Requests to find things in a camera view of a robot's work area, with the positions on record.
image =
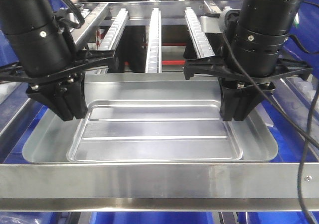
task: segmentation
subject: bolt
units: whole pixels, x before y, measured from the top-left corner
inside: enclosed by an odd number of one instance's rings
[[[306,176],[306,177],[304,178],[304,180],[305,180],[306,182],[310,182],[312,179],[313,179],[312,176]]]
[[[249,41],[253,41],[254,40],[254,36],[253,35],[248,36],[248,40]]]
[[[45,32],[45,31],[41,31],[41,32],[40,32],[40,36],[41,36],[42,38],[45,38],[45,37],[46,37],[46,32]]]
[[[37,91],[39,89],[39,85],[34,85],[34,86],[31,86],[31,89],[33,91]]]
[[[244,87],[245,87],[245,82],[242,82],[242,81],[237,82],[237,88],[238,89],[242,89]]]

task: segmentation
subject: metal rod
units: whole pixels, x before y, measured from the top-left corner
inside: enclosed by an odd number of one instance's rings
[[[194,10],[187,7],[185,10],[185,18],[187,22],[187,27],[190,33],[191,40],[194,45],[198,58],[214,56],[214,51],[211,48],[207,37],[204,32],[202,32],[201,25]]]
[[[129,12],[125,8],[121,9],[101,42],[99,51],[110,51],[117,48],[128,20]]]
[[[146,58],[145,73],[161,73],[161,15],[158,8],[152,11],[148,53]]]

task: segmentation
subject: screw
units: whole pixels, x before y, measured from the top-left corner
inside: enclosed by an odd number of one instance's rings
[[[37,91],[39,89],[39,85],[34,85],[34,86],[31,86],[31,89],[33,91]]]
[[[45,32],[45,31],[41,31],[41,32],[40,32],[40,36],[41,36],[42,38],[45,38],[45,37],[46,37],[46,32]]]
[[[304,178],[304,180],[305,180],[306,182],[310,182],[312,179],[313,179],[312,176],[306,176],[306,177]]]
[[[238,89],[242,89],[244,87],[245,87],[245,82],[242,82],[242,81],[237,82],[237,88]]]

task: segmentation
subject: red bar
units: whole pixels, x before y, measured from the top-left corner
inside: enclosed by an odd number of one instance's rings
[[[162,61],[164,66],[183,66],[185,65],[185,60],[175,60],[175,61]]]

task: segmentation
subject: metal rail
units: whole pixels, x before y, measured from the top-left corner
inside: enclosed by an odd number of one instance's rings
[[[90,14],[85,18],[85,22],[80,29],[74,29],[72,36],[78,50],[85,47],[91,35],[95,32],[94,27],[98,27],[107,15],[108,3],[98,3],[95,7],[91,8]]]
[[[0,165],[2,211],[296,211],[297,163]],[[319,210],[319,169],[305,165]]]
[[[117,48],[128,20],[129,12],[125,8],[121,9],[101,42],[99,51],[110,51]]]
[[[187,7],[185,10],[185,18],[197,57],[204,58],[214,56],[214,51],[211,48],[205,33],[202,32],[198,18],[194,10],[190,7]]]
[[[161,73],[161,15],[158,8],[152,11],[145,73]]]

